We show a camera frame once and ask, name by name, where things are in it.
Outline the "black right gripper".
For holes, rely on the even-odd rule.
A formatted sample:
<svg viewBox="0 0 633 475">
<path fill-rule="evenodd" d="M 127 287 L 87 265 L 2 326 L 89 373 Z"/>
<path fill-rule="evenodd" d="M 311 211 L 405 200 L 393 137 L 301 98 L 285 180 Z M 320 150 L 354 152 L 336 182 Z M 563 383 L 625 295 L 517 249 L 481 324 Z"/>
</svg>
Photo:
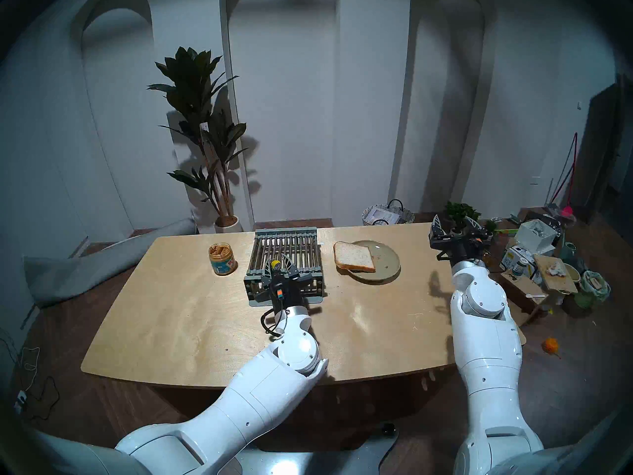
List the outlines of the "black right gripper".
<svg viewBox="0 0 633 475">
<path fill-rule="evenodd" d="M 439 250 L 438 261 L 458 264 L 461 261 L 481 260 L 484 251 L 492 243 L 494 231 L 481 226 L 476 220 L 467 218 L 467 234 L 469 237 L 449 237 L 445 239 L 439 215 L 434 215 L 430 227 L 430 247 Z"/>
</svg>

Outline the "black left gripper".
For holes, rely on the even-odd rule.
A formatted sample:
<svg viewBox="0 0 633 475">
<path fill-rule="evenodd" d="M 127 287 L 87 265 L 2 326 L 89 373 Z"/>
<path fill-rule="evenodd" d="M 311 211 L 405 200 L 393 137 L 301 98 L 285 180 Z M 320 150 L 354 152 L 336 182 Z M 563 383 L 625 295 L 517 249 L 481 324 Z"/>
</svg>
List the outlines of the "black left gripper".
<svg viewBox="0 0 633 475">
<path fill-rule="evenodd" d="M 313 275 L 301 275 L 295 264 L 287 265 L 285 274 L 271 274 L 270 262 L 265 260 L 261 265 L 260 282 L 267 284 L 257 294 L 257 302 L 270 300 L 273 309 L 303 306 L 302 290 L 312 282 Z"/>
</svg>

